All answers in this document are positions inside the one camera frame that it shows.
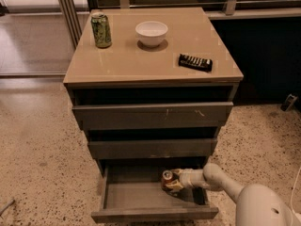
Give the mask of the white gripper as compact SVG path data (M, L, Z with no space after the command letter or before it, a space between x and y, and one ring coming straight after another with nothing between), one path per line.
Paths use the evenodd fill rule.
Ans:
M179 192L184 188L206 188L208 184L202 169L172 169L173 174L180 175L179 180L164 182L163 189L168 192Z

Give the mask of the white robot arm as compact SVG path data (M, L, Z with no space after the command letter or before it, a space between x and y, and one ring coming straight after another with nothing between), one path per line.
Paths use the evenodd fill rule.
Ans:
M240 185L218 165L202 169L167 169L162 173L162 188L179 192L184 188L223 190L236 204L236 226L301 226L301 218L267 186Z

